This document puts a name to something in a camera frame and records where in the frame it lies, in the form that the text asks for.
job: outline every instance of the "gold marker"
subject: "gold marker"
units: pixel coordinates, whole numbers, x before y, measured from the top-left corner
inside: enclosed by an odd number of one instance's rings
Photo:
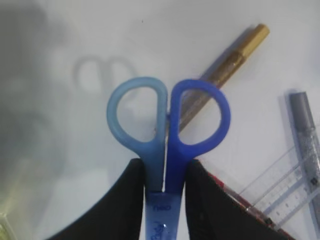
[[[268,36],[269,28],[259,24],[253,29],[234,49],[231,54],[220,64],[217,69],[204,81],[221,88],[229,78],[244,64],[247,58]],[[179,131],[181,132],[187,124],[200,112],[205,104],[211,99],[201,91],[193,91],[182,101]]]

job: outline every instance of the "silver pen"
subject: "silver pen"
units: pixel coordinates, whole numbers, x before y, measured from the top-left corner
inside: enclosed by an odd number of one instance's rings
[[[303,160],[309,190],[313,192],[320,184],[320,145],[316,126],[305,92],[289,95],[293,125],[296,132],[297,151]],[[320,194],[312,200],[317,226],[320,229]]]

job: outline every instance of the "scissors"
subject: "scissors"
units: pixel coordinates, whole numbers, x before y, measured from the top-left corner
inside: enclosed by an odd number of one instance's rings
[[[141,142],[128,135],[117,118],[117,108],[121,98],[128,91],[141,87],[152,88],[157,94],[156,133],[149,142]],[[215,99],[220,109],[221,120],[215,133],[208,139],[188,145],[179,139],[179,120],[181,99],[184,92],[191,89],[204,91]],[[227,135],[231,121],[228,101],[220,90],[204,81],[182,80],[174,86],[171,92],[166,143],[167,98],[167,88],[159,79],[136,77],[115,89],[106,110],[107,123],[114,137],[122,145],[138,154],[145,166],[145,234],[147,240],[175,240],[177,238],[187,165],[195,157],[218,146]]]

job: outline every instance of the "white table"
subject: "white table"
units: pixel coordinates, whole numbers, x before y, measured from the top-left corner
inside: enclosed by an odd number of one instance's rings
[[[178,81],[201,76],[249,27],[264,23],[271,32],[223,87],[231,127],[201,156],[204,166],[240,192],[292,147],[284,98],[291,89],[307,91],[319,123],[318,0],[0,2],[1,178],[9,189],[18,178],[11,194],[33,240],[85,213],[136,157],[107,127],[116,86],[153,76],[170,92]],[[129,133],[152,137],[155,104],[151,90],[123,101],[119,118]],[[207,104],[181,138],[207,137],[218,113],[213,101]],[[298,240],[316,239],[308,206],[284,229]],[[144,239],[144,223],[141,232]],[[188,239],[184,210],[178,239]]]

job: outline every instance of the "scissor handle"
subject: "scissor handle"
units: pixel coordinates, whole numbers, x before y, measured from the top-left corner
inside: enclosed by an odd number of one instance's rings
[[[117,108],[121,98],[130,90],[149,87],[157,94],[156,133],[148,142],[139,141],[130,136],[121,127],[117,117]],[[140,156],[146,168],[146,186],[150,191],[161,191],[165,161],[166,116],[168,92],[166,86],[157,78],[136,77],[120,86],[112,93],[106,110],[106,119],[114,137],[125,147]]]
[[[179,138],[181,99],[183,93],[190,89],[208,93],[217,102],[221,114],[217,130],[208,139],[193,145],[185,144]],[[222,142],[229,130],[231,113],[228,101],[219,89],[205,81],[186,79],[175,85],[172,90],[169,120],[165,191],[179,193],[183,189],[188,162]]]

